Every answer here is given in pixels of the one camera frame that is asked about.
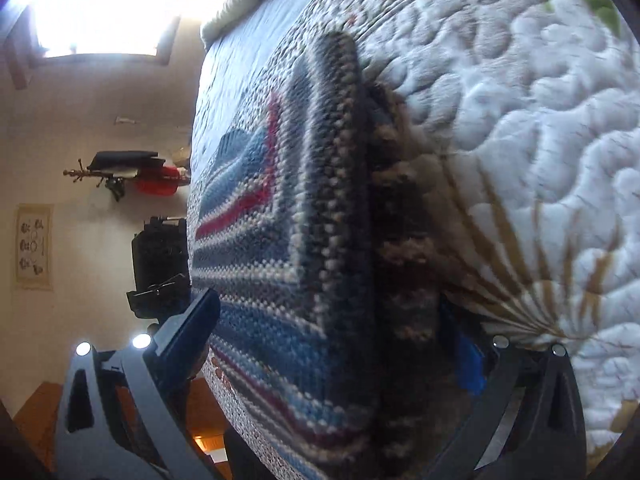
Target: silver bolt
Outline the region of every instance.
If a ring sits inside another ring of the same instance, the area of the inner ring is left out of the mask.
[[[509,340],[503,335],[494,335],[494,346],[500,350],[509,347]]]
[[[558,357],[564,357],[566,355],[566,348],[560,344],[553,345],[551,351]]]

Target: poster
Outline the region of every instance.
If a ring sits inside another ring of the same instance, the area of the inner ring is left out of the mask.
[[[20,204],[15,221],[15,282],[20,288],[51,288],[52,205]]]

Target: wall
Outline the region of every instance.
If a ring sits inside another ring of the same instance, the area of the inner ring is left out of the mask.
[[[82,340],[119,348],[148,321],[130,312],[130,242],[152,215],[186,211],[188,189],[171,198],[133,190],[116,204],[105,189],[63,177],[98,150],[185,145],[204,58],[199,23],[183,19],[169,66],[51,64],[13,91],[0,65],[0,397],[13,415],[42,381],[62,382]],[[139,124],[114,124],[125,116]],[[52,291],[12,287],[15,208],[53,203]]]

